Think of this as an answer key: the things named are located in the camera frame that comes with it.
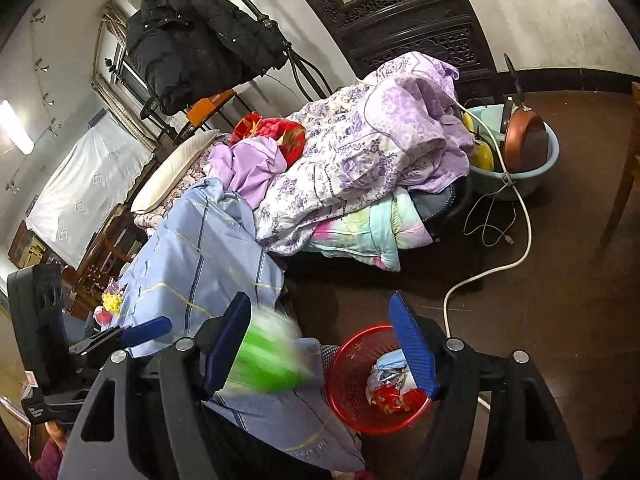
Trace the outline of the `person left hand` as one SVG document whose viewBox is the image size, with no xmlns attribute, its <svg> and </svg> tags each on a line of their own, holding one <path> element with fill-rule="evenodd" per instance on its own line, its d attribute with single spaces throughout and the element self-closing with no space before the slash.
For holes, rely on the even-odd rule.
<svg viewBox="0 0 640 480">
<path fill-rule="evenodd" d="M 62 451 L 65 451 L 67 444 L 66 432 L 55 420 L 46 422 L 44 428 L 47 430 L 50 440 Z"/>
</svg>

